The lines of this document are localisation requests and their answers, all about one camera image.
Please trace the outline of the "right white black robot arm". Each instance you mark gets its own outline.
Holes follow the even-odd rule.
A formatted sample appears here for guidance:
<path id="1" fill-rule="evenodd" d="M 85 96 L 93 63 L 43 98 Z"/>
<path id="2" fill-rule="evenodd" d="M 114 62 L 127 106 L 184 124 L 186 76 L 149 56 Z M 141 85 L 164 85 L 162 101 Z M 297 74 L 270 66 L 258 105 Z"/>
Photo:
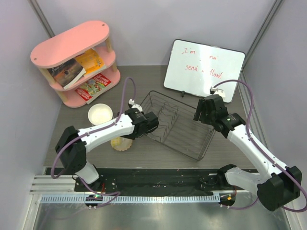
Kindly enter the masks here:
<path id="1" fill-rule="evenodd" d="M 301 171 L 296 166 L 288 167 L 263 146 L 240 115 L 228 112 L 220 95 L 199 99 L 194 120 L 213 126 L 245 154 L 259 173 L 255 175 L 229 164 L 218 172 L 216 182 L 220 188 L 232 185 L 243 188 L 256 195 L 269 211 L 300 197 Z"/>

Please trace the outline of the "black wire dish rack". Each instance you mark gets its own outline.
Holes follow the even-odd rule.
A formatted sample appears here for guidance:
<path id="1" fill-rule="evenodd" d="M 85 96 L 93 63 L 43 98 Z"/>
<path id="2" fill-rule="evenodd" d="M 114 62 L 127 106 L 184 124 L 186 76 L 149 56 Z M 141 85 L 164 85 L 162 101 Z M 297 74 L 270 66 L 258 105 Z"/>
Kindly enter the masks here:
<path id="1" fill-rule="evenodd" d="M 146 136 L 196 161 L 204 158 L 215 130 L 193 120 L 195 107 L 157 91 L 150 91 L 141 107 L 159 121 L 158 128 Z"/>

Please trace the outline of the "white ribbed bowl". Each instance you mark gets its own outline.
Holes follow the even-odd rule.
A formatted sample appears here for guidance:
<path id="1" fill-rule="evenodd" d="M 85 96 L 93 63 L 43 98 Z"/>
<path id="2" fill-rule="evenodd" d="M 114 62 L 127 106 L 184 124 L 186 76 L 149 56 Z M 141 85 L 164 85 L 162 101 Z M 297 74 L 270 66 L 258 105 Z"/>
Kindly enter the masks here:
<path id="1" fill-rule="evenodd" d="M 93 126 L 100 125 L 113 119 L 112 109 L 103 103 L 93 105 L 88 111 L 88 120 Z"/>

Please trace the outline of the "yellow dotted bowl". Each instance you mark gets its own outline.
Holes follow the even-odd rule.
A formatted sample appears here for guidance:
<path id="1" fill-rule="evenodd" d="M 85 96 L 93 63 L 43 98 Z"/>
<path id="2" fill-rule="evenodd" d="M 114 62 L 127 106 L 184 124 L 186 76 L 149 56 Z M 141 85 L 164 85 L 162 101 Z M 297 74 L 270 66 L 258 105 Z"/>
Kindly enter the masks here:
<path id="1" fill-rule="evenodd" d="M 112 139 L 110 143 L 113 149 L 117 151 L 126 151 L 132 146 L 133 140 L 123 137 L 117 137 Z"/>

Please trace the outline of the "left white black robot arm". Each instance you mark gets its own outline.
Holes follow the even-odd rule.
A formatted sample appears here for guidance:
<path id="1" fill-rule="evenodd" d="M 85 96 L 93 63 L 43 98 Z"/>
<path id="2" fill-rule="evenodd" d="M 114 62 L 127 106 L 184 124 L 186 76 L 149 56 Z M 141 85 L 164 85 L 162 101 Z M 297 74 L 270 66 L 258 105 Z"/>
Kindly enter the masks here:
<path id="1" fill-rule="evenodd" d="M 158 117 L 130 108 L 113 120 L 89 128 L 67 127 L 57 145 L 56 160 L 60 160 L 65 173 L 78 175 L 91 191 L 101 188 L 102 179 L 96 168 L 88 162 L 87 153 L 114 138 L 123 137 L 134 140 L 158 128 Z"/>

